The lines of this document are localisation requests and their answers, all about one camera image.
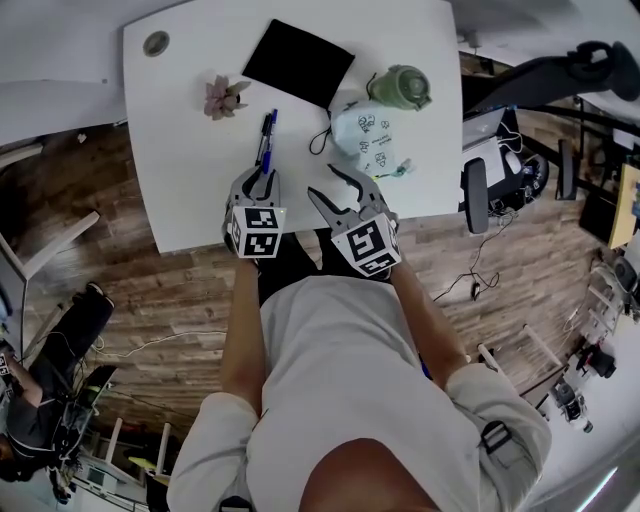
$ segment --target person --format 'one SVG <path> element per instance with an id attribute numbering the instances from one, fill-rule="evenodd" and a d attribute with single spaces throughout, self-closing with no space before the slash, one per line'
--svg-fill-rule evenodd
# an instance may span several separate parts
<path id="1" fill-rule="evenodd" d="M 71 393 L 76 366 L 109 321 L 113 302 L 94 283 L 73 297 L 73 305 L 48 334 L 29 370 L 5 353 L 20 390 L 9 402 L 6 432 L 0 434 L 0 478 L 28 481 L 51 462 L 52 441 Z"/>
<path id="2" fill-rule="evenodd" d="M 222 391 L 181 448 L 170 509 L 515 509 L 548 455 L 545 420 L 467 363 L 406 260 L 365 279 L 316 235 L 320 270 L 293 234 L 274 259 L 237 261 Z M 506 444 L 484 444 L 494 427 Z"/>

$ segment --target black and white marker cube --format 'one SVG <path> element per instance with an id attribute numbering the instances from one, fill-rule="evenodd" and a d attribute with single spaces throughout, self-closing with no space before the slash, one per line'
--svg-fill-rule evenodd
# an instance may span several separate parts
<path id="1" fill-rule="evenodd" d="M 7 366 L 7 360 L 4 354 L 0 354 L 0 377 L 3 375 L 9 375 L 9 367 Z"/>
<path id="2" fill-rule="evenodd" d="M 349 264 L 372 276 L 400 263 L 396 231 L 384 213 L 332 238 Z"/>
<path id="3" fill-rule="evenodd" d="M 229 233 L 240 258 L 275 258 L 286 208 L 234 206 Z"/>

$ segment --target green water bottle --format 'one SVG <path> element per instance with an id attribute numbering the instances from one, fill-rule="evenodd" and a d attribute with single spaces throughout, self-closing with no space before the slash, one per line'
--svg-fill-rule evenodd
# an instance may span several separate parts
<path id="1" fill-rule="evenodd" d="M 369 94 L 378 103 L 402 110 L 422 110 L 429 103 L 429 81 L 413 66 L 391 66 L 369 86 Z"/>

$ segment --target black pants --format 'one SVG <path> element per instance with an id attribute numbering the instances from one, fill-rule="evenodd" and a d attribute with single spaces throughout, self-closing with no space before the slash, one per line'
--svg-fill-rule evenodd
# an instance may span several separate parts
<path id="1" fill-rule="evenodd" d="M 372 281 L 389 282 L 386 272 L 365 277 L 355 270 L 331 241 L 331 229 L 316 229 L 316 236 L 322 251 L 322 268 L 319 270 L 300 245 L 295 233 L 282 235 L 278 255 L 275 258 L 265 258 L 258 262 L 260 276 L 258 290 L 260 305 L 277 291 L 290 284 L 297 283 L 309 276 L 331 275 L 370 279 Z"/>
<path id="2" fill-rule="evenodd" d="M 113 306 L 92 288 L 73 298 L 73 305 L 47 336 L 29 373 L 52 398 L 73 388 L 76 365 L 109 321 Z"/>

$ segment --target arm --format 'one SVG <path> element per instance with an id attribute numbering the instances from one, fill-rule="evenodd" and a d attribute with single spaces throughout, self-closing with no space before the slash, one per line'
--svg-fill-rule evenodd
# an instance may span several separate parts
<path id="1" fill-rule="evenodd" d="M 434 382 L 445 388 L 449 377 L 467 364 L 453 326 L 425 292 L 413 269 L 402 261 L 391 270 L 411 337 Z"/>
<path id="2" fill-rule="evenodd" d="M 253 262 L 239 259 L 220 370 L 222 391 L 243 398 L 260 416 L 265 379 L 258 269 Z"/>
<path id="3" fill-rule="evenodd" d="M 7 361 L 9 371 L 16 379 L 18 379 L 20 386 L 22 386 L 22 398 L 34 407 L 40 407 L 40 403 L 42 402 L 42 388 L 40 385 L 13 357 L 6 355 L 5 359 Z"/>

